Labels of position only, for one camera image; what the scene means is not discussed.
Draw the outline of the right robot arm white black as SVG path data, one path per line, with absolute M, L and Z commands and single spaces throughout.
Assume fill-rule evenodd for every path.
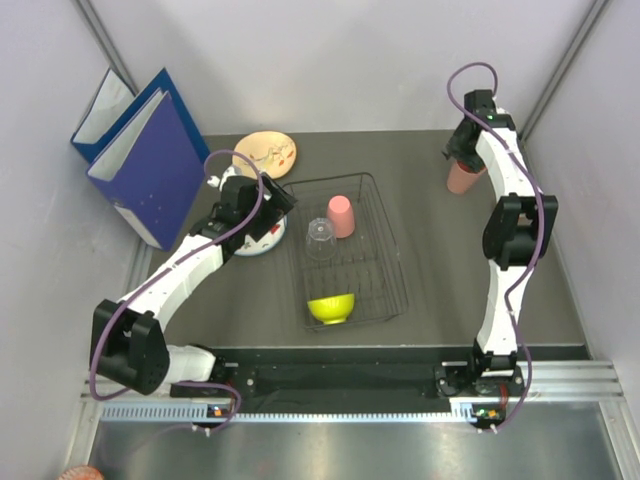
M 524 163 L 515 124 L 496 106 L 489 89 L 473 90 L 459 106 L 460 122 L 446 146 L 457 162 L 488 173 L 496 205 L 487 221 L 482 249 L 490 286 L 482 326 L 468 365 L 458 374 L 476 394 L 487 396 L 519 376 L 518 321 L 524 292 L 549 246 L 559 209 Z

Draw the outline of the black wire dish rack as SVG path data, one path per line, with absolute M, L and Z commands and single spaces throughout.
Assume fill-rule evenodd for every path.
M 290 255 L 296 313 L 311 331 L 327 326 L 307 303 L 352 294 L 354 310 L 340 327 L 391 320 L 406 312 L 408 298 L 399 249 L 374 177 L 366 172 L 289 182 L 284 190 L 297 203 L 287 216 L 283 246 Z M 320 253 L 311 222 L 327 217 L 330 200 L 346 197 L 353 208 L 354 232 Z

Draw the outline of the beige floral plate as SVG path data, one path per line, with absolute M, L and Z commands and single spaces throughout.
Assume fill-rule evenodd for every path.
M 293 168 L 297 158 L 294 140 L 277 131 L 253 132 L 243 137 L 234 151 L 249 158 L 255 167 L 276 180 Z

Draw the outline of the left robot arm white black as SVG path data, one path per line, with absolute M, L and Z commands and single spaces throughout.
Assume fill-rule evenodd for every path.
M 294 208 L 296 199 L 269 175 L 252 179 L 228 169 L 212 176 L 220 192 L 210 214 L 198 221 L 177 250 L 142 285 L 118 301 L 103 300 L 92 320 L 89 384 L 105 377 L 142 395 L 164 384 L 192 382 L 205 396 L 226 387 L 227 374 L 205 347 L 174 346 L 164 332 L 179 307 L 221 269 L 248 239 L 260 242 Z

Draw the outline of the white plate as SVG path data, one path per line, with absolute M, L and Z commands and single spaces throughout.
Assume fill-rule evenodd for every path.
M 239 257 L 255 257 L 263 255 L 277 246 L 283 239 L 287 229 L 287 216 L 284 216 L 260 240 L 251 236 L 245 237 L 245 243 L 235 252 Z

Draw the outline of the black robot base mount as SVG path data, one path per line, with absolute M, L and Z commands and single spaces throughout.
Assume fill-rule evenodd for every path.
M 207 387 L 173 386 L 174 398 L 206 398 L 223 386 L 242 397 L 241 410 L 255 414 L 391 414 L 441 412 L 451 397 L 516 396 L 512 382 L 468 386 L 458 374 L 468 347 L 227 347 Z

